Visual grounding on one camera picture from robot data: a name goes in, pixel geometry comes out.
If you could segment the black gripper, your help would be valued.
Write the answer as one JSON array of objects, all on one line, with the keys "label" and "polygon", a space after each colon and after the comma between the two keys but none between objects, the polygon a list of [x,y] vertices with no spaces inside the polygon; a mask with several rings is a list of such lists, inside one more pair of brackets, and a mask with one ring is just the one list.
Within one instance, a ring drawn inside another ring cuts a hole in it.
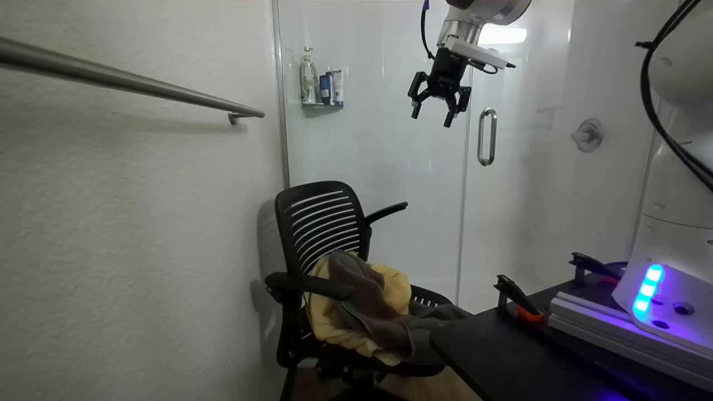
[{"label": "black gripper", "polygon": [[449,114],[444,124],[451,128],[456,115],[469,109],[470,102],[470,87],[461,84],[463,72],[469,61],[447,48],[441,48],[433,61],[430,73],[417,72],[409,98],[413,102],[413,119],[419,119],[422,102],[428,95],[447,98]]}]

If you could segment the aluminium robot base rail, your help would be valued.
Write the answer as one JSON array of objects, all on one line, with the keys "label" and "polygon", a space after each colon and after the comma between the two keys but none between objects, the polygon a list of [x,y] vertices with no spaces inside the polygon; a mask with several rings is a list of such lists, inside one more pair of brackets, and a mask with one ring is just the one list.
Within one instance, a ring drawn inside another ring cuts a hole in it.
[{"label": "aluminium robot base rail", "polygon": [[694,304],[654,306],[651,322],[637,322],[620,308],[558,291],[551,302],[552,329],[637,362],[663,375],[713,389],[713,319]]}]

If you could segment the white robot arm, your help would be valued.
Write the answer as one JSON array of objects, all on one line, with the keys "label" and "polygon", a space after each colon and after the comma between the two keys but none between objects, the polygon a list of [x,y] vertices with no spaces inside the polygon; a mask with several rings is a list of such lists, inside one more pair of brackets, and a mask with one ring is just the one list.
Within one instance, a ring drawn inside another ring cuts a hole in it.
[{"label": "white robot arm", "polygon": [[[489,25],[520,21],[532,0],[444,0],[433,69],[415,76],[415,102],[470,102],[469,66],[497,73],[509,58],[482,45]],[[659,139],[651,159],[633,257],[613,298],[633,326],[694,347],[713,344],[713,0],[682,0],[645,41],[642,109]]]}]

